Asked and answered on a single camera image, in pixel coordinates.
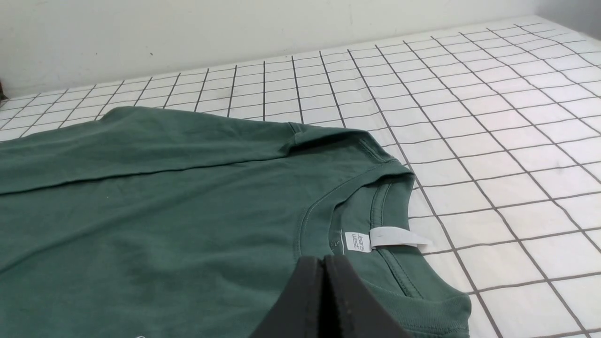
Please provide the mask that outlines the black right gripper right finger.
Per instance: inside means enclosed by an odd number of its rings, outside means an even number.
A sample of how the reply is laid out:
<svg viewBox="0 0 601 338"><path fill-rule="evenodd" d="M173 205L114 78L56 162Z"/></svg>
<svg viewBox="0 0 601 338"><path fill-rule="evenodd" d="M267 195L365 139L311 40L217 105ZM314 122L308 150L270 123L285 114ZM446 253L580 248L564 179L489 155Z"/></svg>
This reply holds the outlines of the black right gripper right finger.
<svg viewBox="0 0 601 338"><path fill-rule="evenodd" d="M325 338L411 338L363 284L350 261L324 257Z"/></svg>

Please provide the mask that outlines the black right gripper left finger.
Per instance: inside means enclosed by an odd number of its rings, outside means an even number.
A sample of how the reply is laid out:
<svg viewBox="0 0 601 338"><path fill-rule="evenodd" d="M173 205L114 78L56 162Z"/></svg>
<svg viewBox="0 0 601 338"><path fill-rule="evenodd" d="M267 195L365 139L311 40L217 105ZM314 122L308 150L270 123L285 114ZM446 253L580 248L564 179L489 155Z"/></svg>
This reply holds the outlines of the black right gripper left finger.
<svg viewBox="0 0 601 338"><path fill-rule="evenodd" d="M251 337L317 338L323 290L322 261L301 257L281 295Z"/></svg>

